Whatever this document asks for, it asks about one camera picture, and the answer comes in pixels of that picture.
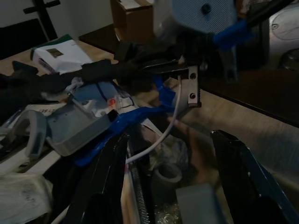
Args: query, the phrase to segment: blue strap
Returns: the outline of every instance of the blue strap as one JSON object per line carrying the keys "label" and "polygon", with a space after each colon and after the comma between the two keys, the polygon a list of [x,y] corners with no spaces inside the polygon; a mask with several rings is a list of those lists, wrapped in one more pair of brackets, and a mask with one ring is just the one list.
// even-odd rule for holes
{"label": "blue strap", "polygon": [[243,43],[253,36],[251,29],[247,27],[246,20],[241,20],[219,34],[216,34],[213,37],[213,42],[218,48],[228,50],[236,44]]}
{"label": "blue strap", "polygon": [[107,135],[103,141],[99,142],[94,149],[84,155],[82,158],[75,160],[75,164],[79,167],[86,166],[92,159],[101,151],[108,140],[122,133],[129,125],[137,124],[144,121],[148,116],[161,114],[165,112],[173,112],[172,102],[175,97],[175,92],[163,85],[160,76],[154,76],[155,85],[159,91],[159,100],[161,105],[155,108],[140,107],[133,111],[119,115],[110,125]]}

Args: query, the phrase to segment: white cable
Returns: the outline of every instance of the white cable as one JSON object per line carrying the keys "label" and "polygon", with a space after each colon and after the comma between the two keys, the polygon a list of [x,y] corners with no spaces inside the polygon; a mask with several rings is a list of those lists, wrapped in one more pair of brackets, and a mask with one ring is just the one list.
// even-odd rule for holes
{"label": "white cable", "polygon": [[178,106],[179,106],[179,102],[181,100],[181,95],[182,95],[182,80],[181,80],[181,76],[178,76],[178,81],[179,81],[179,85],[178,85],[178,98],[176,101],[176,106],[174,109],[174,113],[173,113],[173,117],[172,117],[172,121],[170,122],[170,124],[168,125],[167,129],[165,130],[165,132],[160,136],[160,138],[154,143],[152,144],[150,147],[148,147],[147,149],[145,149],[144,151],[142,151],[141,153],[138,153],[137,155],[132,156],[131,158],[128,158],[126,161],[126,164],[129,164],[135,160],[140,159],[141,157],[145,156],[146,154],[150,153],[154,148],[156,148],[165,138],[166,136],[169,134],[170,130],[172,129],[174,122],[176,121],[177,115],[178,115]]}
{"label": "white cable", "polygon": [[66,216],[66,213],[67,213],[67,210],[69,209],[69,206],[67,206],[65,208],[65,210],[63,210],[57,217],[56,219],[53,220],[53,222],[51,222],[51,224],[59,224],[63,219],[64,217]]}

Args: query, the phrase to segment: blue tape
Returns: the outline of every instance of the blue tape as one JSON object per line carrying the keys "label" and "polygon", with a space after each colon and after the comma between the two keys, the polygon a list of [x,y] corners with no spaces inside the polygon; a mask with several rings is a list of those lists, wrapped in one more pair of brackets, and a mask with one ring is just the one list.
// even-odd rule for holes
{"label": "blue tape", "polygon": [[251,29],[247,27],[246,20],[241,20],[219,34],[216,34],[213,37],[213,42],[218,48],[228,50],[236,44],[245,42],[252,37],[254,37],[254,35]]}
{"label": "blue tape", "polygon": [[172,102],[176,95],[175,92],[163,85],[163,81],[160,76],[154,76],[154,82],[159,91],[159,100],[161,102],[161,105],[155,108],[140,107],[133,111],[129,111],[127,113],[119,115],[111,123],[109,129],[107,130],[107,135],[105,136],[103,141],[98,143],[94,149],[85,154],[82,158],[75,160],[75,164],[77,166],[83,167],[89,164],[92,159],[102,150],[102,148],[111,137],[122,133],[129,125],[140,123],[150,115],[174,111]]}

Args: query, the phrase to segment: cardboard box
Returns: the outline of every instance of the cardboard box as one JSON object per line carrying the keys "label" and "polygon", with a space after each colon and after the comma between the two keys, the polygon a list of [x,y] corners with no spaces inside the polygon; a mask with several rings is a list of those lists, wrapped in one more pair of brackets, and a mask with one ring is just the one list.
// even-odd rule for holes
{"label": "cardboard box", "polygon": [[130,7],[110,0],[114,29],[120,40],[146,43],[154,38],[153,7],[146,0],[137,1],[137,7]]}

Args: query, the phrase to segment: duct tape roll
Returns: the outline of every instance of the duct tape roll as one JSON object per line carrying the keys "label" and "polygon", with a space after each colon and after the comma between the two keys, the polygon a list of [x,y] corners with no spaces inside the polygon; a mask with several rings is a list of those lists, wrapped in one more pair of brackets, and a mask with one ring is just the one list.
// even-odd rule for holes
{"label": "duct tape roll", "polygon": [[151,191],[156,205],[176,201],[176,188],[182,179],[182,172],[175,164],[161,164],[155,168],[151,181]]}

